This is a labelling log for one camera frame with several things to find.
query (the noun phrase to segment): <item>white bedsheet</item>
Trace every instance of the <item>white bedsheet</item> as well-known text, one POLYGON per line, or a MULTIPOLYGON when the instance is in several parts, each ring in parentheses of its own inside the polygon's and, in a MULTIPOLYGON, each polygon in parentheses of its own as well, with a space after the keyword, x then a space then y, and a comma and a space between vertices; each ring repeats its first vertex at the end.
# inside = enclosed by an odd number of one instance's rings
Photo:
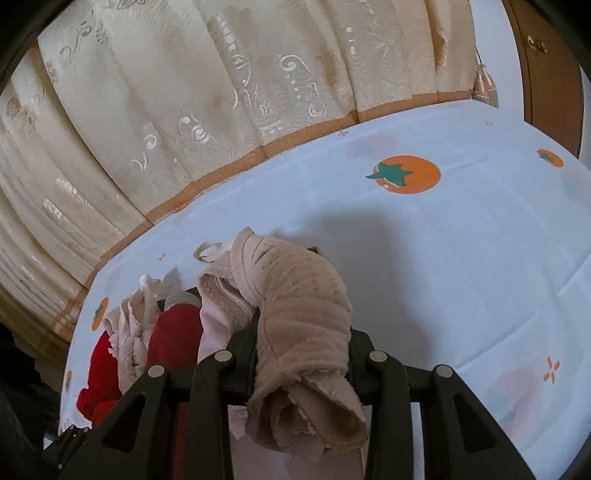
POLYGON ((572 461, 591 430, 591 172, 535 128, 472 100, 287 151, 135 241, 89 291, 67 363, 64 424, 88 424, 76 396, 102 299, 118 304, 142 274, 163 278, 165 291, 193 287, 202 269, 194 249, 244 226, 318 245, 347 285, 355 328, 407 365, 455 368, 538 479, 557 479, 572 461), (432 162, 440 181, 399 194, 366 178, 395 155, 432 162))

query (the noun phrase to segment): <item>cream curtain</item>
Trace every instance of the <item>cream curtain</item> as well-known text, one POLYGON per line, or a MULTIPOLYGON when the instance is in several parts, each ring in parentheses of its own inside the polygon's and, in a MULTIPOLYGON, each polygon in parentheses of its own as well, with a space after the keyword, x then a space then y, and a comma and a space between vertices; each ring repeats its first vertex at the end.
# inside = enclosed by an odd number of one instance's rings
POLYGON ((2 321, 62 358, 97 270, 154 223, 293 146, 469 98, 475 70, 468 0, 76 0, 0 95, 2 321))

